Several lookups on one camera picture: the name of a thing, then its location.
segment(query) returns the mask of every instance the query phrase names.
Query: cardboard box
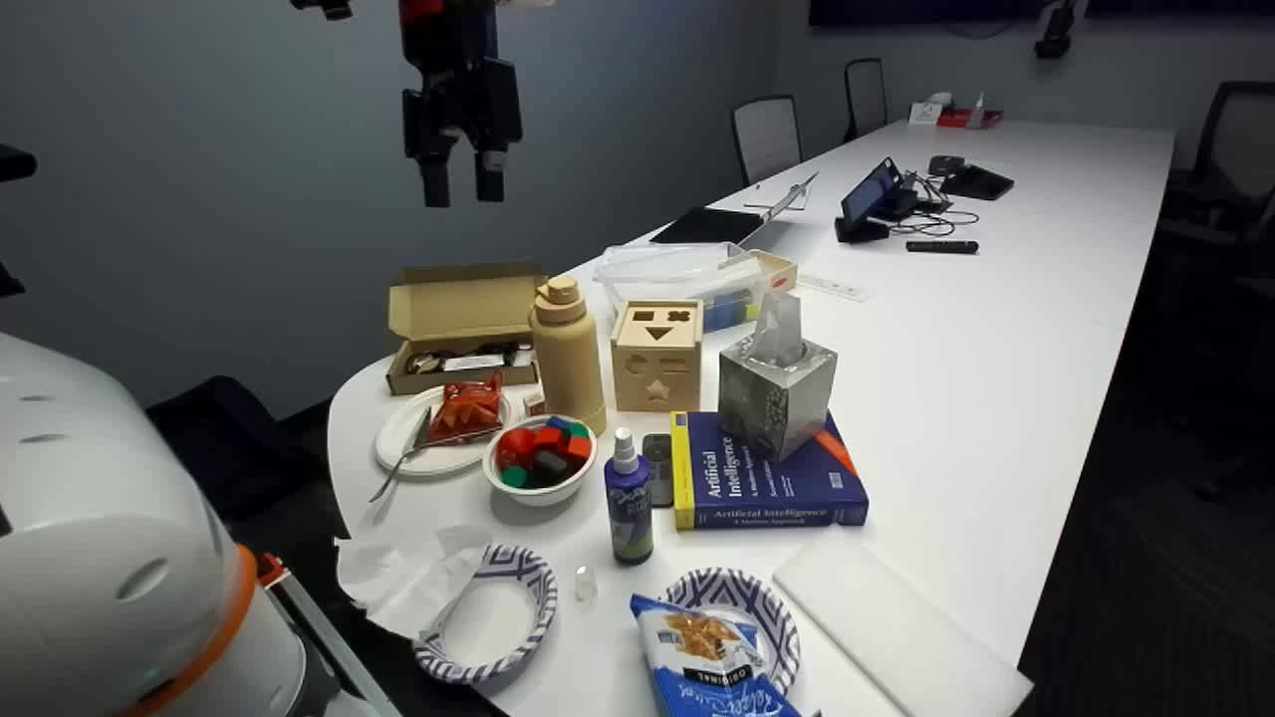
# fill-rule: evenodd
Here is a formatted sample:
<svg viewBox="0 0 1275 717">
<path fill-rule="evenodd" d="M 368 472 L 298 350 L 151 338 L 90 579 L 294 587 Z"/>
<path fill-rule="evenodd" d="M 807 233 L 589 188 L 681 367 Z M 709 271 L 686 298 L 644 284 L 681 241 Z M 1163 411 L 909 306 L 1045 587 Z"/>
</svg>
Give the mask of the cardboard box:
<svg viewBox="0 0 1275 717">
<path fill-rule="evenodd" d="M 608 364 L 617 411 L 697 411 L 702 303 L 626 303 Z"/>
<path fill-rule="evenodd" d="M 401 338 L 390 364 L 390 396 L 496 373 L 507 387 L 539 381 L 530 356 L 530 303 L 539 276 L 527 269 L 411 269 L 390 287 L 390 330 Z M 500 356 L 496 367 L 442 372 L 447 360 Z"/>
</svg>

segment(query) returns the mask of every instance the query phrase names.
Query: label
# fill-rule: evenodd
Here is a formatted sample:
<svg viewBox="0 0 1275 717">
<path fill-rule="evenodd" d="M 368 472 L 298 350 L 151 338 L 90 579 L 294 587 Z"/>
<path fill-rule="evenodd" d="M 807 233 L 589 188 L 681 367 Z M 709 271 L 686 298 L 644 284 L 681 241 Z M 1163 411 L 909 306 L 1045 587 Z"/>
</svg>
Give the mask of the label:
<svg viewBox="0 0 1275 717">
<path fill-rule="evenodd" d="M 654 549 L 649 534 L 649 484 L 633 492 L 604 486 L 608 549 L 623 567 L 644 561 Z"/>
</svg>

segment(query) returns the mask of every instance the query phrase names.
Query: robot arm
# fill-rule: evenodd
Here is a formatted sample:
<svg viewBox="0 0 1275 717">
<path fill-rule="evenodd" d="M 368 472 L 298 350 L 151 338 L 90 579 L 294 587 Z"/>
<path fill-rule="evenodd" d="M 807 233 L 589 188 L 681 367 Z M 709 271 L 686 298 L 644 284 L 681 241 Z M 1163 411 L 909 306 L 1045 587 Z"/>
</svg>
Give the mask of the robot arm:
<svg viewBox="0 0 1275 717">
<path fill-rule="evenodd" d="M 294 0 L 328 22 L 349 18 L 349 0 Z M 401 57 L 423 73 L 401 93 L 401 149 L 425 184 L 425 209 L 449 203 L 447 161 L 464 134 L 478 201 L 507 201 L 507 149 L 522 141 L 519 76 L 496 61 L 496 4 L 552 0 L 397 0 Z"/>
</svg>

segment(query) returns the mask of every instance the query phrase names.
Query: book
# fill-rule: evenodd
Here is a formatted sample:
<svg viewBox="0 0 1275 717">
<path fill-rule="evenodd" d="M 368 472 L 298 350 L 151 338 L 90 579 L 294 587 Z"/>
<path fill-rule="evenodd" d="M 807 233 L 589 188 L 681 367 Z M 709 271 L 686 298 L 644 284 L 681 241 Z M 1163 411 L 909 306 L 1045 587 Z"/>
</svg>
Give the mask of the book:
<svg viewBox="0 0 1275 717">
<path fill-rule="evenodd" d="M 718 415 L 681 411 L 668 432 L 674 521 L 676 531 L 759 531 L 759 525 L 866 525 L 868 492 L 823 432 L 773 462 L 723 433 Z"/>
</svg>

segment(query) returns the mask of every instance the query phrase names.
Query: tissue box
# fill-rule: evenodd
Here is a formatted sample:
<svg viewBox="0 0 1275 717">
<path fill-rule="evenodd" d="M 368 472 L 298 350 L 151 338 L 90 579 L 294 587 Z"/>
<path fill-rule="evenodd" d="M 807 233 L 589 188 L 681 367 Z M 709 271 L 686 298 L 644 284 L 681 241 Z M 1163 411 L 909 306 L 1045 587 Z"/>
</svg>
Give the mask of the tissue box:
<svg viewBox="0 0 1275 717">
<path fill-rule="evenodd" d="M 401 271 L 390 287 L 390 330 L 401 338 L 386 372 L 390 396 L 491 373 L 507 387 L 539 381 L 527 323 L 534 287 L 539 276 L 522 269 Z"/>
<path fill-rule="evenodd" d="M 608 364 L 617 411 L 702 408 L 702 303 L 626 303 Z"/>
<path fill-rule="evenodd" d="M 807 338 L 802 338 L 793 367 L 747 360 L 743 343 L 735 343 L 719 350 L 719 432 L 786 457 L 823 427 L 832 373 L 836 350 Z"/>
</svg>

